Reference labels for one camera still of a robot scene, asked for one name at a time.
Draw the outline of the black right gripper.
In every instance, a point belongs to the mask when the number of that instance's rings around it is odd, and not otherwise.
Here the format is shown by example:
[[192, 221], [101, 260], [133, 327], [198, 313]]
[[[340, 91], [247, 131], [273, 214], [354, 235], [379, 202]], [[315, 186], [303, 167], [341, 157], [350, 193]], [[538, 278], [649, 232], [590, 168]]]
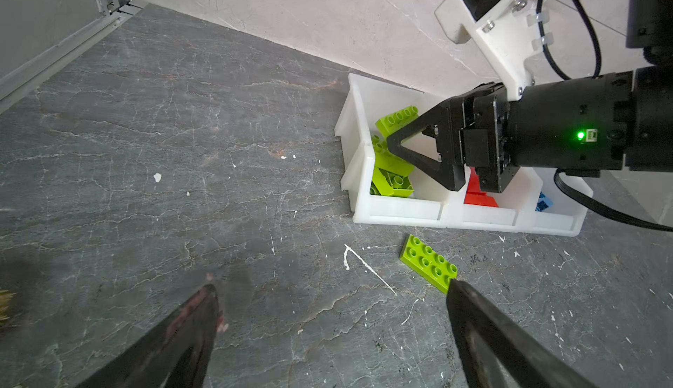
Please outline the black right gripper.
[[[450, 191], [465, 186], [464, 164], [495, 193], [521, 167], [597, 176], [622, 169], [634, 140], [632, 86], [631, 72], [606, 74], [533, 86], [513, 102], [498, 88], [473, 97], [466, 119], [464, 97], [455, 96], [391, 134], [387, 146]], [[434, 158], [404, 145], [419, 134], [434, 140]]]

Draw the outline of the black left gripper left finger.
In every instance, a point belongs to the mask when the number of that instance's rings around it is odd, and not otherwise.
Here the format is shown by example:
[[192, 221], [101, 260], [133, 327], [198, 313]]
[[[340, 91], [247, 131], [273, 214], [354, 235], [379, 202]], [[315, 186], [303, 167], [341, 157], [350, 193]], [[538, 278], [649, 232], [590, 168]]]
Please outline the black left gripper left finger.
[[202, 387], [220, 323], [217, 289], [200, 288], [80, 387]]

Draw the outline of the green lego brick small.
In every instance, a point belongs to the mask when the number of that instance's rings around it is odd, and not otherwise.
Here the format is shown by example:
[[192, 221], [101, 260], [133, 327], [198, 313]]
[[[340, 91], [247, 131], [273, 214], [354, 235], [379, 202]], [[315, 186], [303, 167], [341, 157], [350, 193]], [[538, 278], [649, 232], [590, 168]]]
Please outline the green lego brick small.
[[443, 294], [457, 278], [457, 267], [414, 235], [409, 235], [400, 260]]

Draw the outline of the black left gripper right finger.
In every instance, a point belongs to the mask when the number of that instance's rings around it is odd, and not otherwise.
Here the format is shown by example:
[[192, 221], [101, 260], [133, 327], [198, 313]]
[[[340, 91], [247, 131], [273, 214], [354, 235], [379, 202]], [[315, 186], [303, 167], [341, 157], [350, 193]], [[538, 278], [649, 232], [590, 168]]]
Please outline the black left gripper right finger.
[[470, 284], [454, 279], [446, 306], [470, 387], [505, 387], [503, 370], [521, 387], [593, 387]]

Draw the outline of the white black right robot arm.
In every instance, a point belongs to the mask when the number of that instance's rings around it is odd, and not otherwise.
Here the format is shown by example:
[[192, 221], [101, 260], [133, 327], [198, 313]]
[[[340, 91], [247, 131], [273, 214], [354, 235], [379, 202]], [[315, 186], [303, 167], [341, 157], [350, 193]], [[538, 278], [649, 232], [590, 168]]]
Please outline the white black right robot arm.
[[501, 193], [522, 167], [569, 176], [672, 168], [672, 0], [629, 0], [627, 46], [646, 67], [539, 85], [526, 59], [548, 46], [542, 12], [527, 0], [445, 0], [448, 37], [473, 40], [496, 82], [439, 102], [387, 138], [392, 154], [451, 191], [472, 167]]

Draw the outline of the red lego brick long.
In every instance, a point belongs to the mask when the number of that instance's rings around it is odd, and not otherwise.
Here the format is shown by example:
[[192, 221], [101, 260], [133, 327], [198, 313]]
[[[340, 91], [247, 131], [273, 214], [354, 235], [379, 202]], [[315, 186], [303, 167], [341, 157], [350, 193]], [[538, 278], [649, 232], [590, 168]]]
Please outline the red lego brick long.
[[499, 207], [492, 196], [481, 190], [480, 177], [478, 177], [478, 174], [476, 174], [476, 170], [473, 167], [470, 168], [470, 173], [464, 204], [481, 207]]

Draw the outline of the green lego brick top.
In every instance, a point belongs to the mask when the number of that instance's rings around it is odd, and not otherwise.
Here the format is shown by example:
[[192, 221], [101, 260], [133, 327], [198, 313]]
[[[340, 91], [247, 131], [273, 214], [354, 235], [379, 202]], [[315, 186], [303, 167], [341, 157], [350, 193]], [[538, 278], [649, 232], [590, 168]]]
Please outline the green lego brick top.
[[387, 139], [394, 132], [409, 125], [419, 117], [418, 109], [415, 106], [408, 106], [400, 109], [393, 114], [383, 116], [376, 122], [376, 127], [382, 137]]

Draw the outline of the green lego brick long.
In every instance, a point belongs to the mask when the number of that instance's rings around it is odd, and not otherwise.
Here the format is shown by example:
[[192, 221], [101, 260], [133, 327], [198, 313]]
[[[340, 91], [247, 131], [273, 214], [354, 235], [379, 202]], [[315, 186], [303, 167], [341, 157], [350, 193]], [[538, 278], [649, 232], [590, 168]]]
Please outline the green lego brick long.
[[375, 153], [375, 167], [386, 172], [397, 174], [403, 178], [410, 176], [415, 167], [405, 160], [392, 154], [387, 148], [387, 142], [377, 135], [372, 136]]

